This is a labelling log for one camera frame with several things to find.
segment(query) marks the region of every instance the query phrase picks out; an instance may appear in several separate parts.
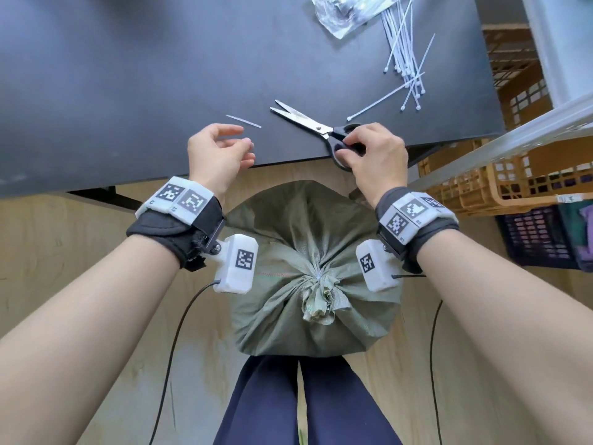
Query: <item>forearm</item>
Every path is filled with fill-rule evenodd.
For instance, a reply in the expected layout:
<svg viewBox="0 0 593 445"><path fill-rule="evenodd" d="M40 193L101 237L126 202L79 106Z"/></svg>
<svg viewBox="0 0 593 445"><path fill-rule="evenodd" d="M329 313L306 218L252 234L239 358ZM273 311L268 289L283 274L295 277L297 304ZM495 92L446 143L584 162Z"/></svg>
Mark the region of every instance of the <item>forearm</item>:
<svg viewBox="0 0 593 445"><path fill-rule="evenodd" d="M0 442L76 443L179 270L131 236L0 340Z"/></svg>
<svg viewBox="0 0 593 445"><path fill-rule="evenodd" d="M420 266L478 348L565 444L593 437L593 311L454 230Z"/></svg>

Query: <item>scissors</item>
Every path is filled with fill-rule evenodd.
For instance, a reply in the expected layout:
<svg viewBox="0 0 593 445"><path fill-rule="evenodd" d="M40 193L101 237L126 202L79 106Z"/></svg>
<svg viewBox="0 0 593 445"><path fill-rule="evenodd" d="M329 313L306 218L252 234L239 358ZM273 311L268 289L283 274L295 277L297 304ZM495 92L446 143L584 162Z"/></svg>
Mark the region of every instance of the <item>scissors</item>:
<svg viewBox="0 0 593 445"><path fill-rule="evenodd" d="M348 145L344 144L344 142L343 142L345 137L348 134L350 134L354 130L354 128L356 128L357 126L360 126L359 123L350 123L346 126L336 126L336 127L332 128L331 126L326 126L326 125L323 125L322 123L317 123L315 120L310 119L305 114L301 114L296 109L291 108L288 104L285 104L278 100L275 100L275 101L281 107L283 107L285 110L282 111L280 109L271 107L270 109L272 111L276 112L278 115L284 117L287 120L290 120L300 126L304 126L308 129L314 131L315 133L319 134L321 137L323 137L325 139L327 149L329 149L330 154L331 154L331 159L333 159L334 163L342 170L350 171L350 172L352 171L352 169L350 167L343 164L336 157L336 151L341 150L343 148L347 148L347 149L350 149L350 150L356 152L359 156L365 155L365 153L367 151L367 147L364 146L363 144L355 143L352 146L348 146Z"/></svg>

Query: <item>person's left hand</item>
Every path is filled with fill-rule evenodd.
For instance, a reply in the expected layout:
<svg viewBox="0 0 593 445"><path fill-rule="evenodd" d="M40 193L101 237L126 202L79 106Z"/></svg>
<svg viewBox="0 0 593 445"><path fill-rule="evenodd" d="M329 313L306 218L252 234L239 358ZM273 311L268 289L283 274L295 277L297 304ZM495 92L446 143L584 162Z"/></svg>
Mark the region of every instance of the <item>person's left hand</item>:
<svg viewBox="0 0 593 445"><path fill-rule="evenodd" d="M212 123L187 143L189 179L210 189L220 202L239 170L256 161L251 139L219 139L242 132L242 126Z"/></svg>

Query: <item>qr code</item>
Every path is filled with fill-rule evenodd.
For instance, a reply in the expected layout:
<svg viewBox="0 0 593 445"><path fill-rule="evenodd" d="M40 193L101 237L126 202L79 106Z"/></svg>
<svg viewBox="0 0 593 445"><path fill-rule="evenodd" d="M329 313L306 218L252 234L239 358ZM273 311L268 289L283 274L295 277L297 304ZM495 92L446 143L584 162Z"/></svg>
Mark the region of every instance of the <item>qr code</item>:
<svg viewBox="0 0 593 445"><path fill-rule="evenodd" d="M199 214L202 210L202 205L206 203L206 199L199 196L193 190L188 190L183 196L183 200L177 204L182 208L187 209L192 214Z"/></svg>
<svg viewBox="0 0 593 445"><path fill-rule="evenodd" d="M253 253L241 250L239 248L235 267L239 267L240 269L251 270L251 268L253 267L253 256Z"/></svg>
<svg viewBox="0 0 593 445"><path fill-rule="evenodd" d="M175 201L184 190L185 187L167 184L167 186L163 187L157 194L157 198L160 198L161 200Z"/></svg>
<svg viewBox="0 0 593 445"><path fill-rule="evenodd" d="M427 205L432 206L433 208L444 208L441 203L436 201L433 197L420 197L423 201L426 202Z"/></svg>
<svg viewBox="0 0 593 445"><path fill-rule="evenodd" d="M412 198L408 204L404 205L402 210L408 217L413 219L422 214L422 212L426 210L426 206L423 205L418 199Z"/></svg>
<svg viewBox="0 0 593 445"><path fill-rule="evenodd" d="M408 220L406 220L403 216L396 214L391 217L391 220L389 220L387 228L391 230L393 234L400 235L409 223L410 222L408 222Z"/></svg>
<svg viewBox="0 0 593 445"><path fill-rule="evenodd" d="M360 258L360 266L363 273L368 273L375 268L375 263L372 261L371 254L366 254Z"/></svg>

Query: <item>table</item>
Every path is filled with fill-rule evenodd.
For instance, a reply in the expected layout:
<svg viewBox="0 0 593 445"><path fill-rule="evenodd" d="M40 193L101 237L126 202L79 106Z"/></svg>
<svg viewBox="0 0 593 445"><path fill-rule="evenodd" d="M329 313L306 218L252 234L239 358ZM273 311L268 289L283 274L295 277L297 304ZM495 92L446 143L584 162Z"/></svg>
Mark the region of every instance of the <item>table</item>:
<svg viewBox="0 0 593 445"><path fill-rule="evenodd" d="M421 111L401 91L355 120L411 155L503 132L474 0L415 0L417 56L433 33ZM337 40L309 0L0 0L0 197L187 174L187 139L226 114L262 126L257 165L327 157L269 107L344 125L402 83L388 53L379 17Z"/></svg>

